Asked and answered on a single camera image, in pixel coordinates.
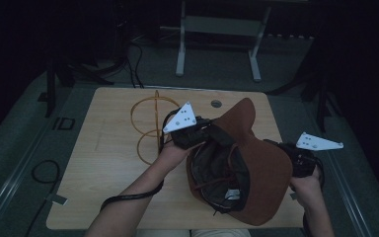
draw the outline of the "black strap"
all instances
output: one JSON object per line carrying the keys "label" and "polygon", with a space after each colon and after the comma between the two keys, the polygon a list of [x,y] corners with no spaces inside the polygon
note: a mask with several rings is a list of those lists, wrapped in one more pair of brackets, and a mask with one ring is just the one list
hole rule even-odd
{"label": "black strap", "polygon": [[149,197],[152,197],[156,194],[159,193],[159,191],[162,190],[162,187],[163,187],[163,184],[164,184],[164,181],[162,181],[158,187],[156,187],[156,189],[152,190],[152,191],[149,191],[147,193],[143,193],[143,194],[138,194],[138,195],[127,195],[127,196],[115,196],[115,197],[110,197],[108,199],[106,199],[103,204],[101,205],[101,210],[103,210],[108,204],[112,203],[112,202],[116,202],[116,201],[121,201],[121,200],[132,200],[132,199],[142,199],[142,198],[149,198]]}
{"label": "black strap", "polygon": [[[168,122],[169,118],[172,116],[172,115],[175,115],[179,110],[181,109],[181,107],[179,107],[178,109],[174,110],[174,111],[171,111],[168,113],[168,115],[165,117],[164,121],[163,121],[163,124],[162,124],[162,127],[165,127],[166,126],[166,123]],[[163,131],[162,129],[162,132],[161,132],[161,137],[159,137],[159,150],[158,150],[158,154],[160,154],[164,148],[164,145],[165,145],[165,132]]]}
{"label": "black strap", "polygon": [[235,144],[235,140],[225,130],[216,124],[212,124],[205,128],[205,133],[210,135],[221,146],[231,146]]}

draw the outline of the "vr controller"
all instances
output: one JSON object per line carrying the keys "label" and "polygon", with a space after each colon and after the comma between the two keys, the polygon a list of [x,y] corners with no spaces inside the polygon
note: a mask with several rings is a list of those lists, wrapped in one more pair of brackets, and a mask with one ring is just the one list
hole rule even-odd
{"label": "vr controller", "polygon": [[208,134],[202,129],[210,125],[212,120],[202,117],[195,117],[195,119],[196,125],[171,132],[175,145],[186,150],[208,139]]}
{"label": "vr controller", "polygon": [[315,157],[311,151],[298,148],[293,143],[278,143],[268,139],[264,141],[276,145],[288,155],[293,165],[293,177],[303,178],[313,174],[319,158]]}

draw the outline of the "table surface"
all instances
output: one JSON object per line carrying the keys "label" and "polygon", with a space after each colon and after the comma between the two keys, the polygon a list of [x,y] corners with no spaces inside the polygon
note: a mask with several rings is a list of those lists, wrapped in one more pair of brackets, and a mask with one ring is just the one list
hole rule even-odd
{"label": "table surface", "polygon": [[[68,198],[65,205],[54,203],[47,218],[50,229],[87,229],[99,213],[102,202],[116,196],[134,181],[147,167],[137,155],[137,143],[142,132],[156,130],[166,114],[177,108],[162,97],[171,98],[180,106],[190,101],[197,116],[215,119],[245,97],[256,107],[253,132],[259,139],[281,141],[267,97],[263,93],[100,88],[96,91],[77,138],[71,158],[61,181],[58,195]],[[213,108],[211,102],[221,102]],[[157,156],[156,132],[141,139],[141,157],[151,162]],[[273,228],[301,227],[303,208],[287,193],[274,218],[262,226],[242,223],[228,214],[214,210],[195,199],[189,190],[185,162],[165,179],[162,191],[149,204],[139,229],[208,229],[208,228]]]}

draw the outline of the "person's right hand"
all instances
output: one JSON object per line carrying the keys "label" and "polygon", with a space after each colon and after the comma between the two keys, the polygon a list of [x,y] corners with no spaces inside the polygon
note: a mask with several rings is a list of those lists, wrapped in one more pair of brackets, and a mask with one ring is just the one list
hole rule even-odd
{"label": "person's right hand", "polygon": [[165,141],[165,145],[162,149],[162,152],[159,154],[158,161],[162,161],[164,168],[169,171],[175,169],[183,160],[187,158],[190,152],[196,147],[202,145],[204,142],[199,143],[189,149],[182,149],[175,145],[174,141],[170,134],[168,134]]}
{"label": "person's right hand", "polygon": [[306,209],[317,206],[323,201],[319,176],[320,169],[316,166],[311,176],[291,178],[291,185],[297,193],[297,200]]}

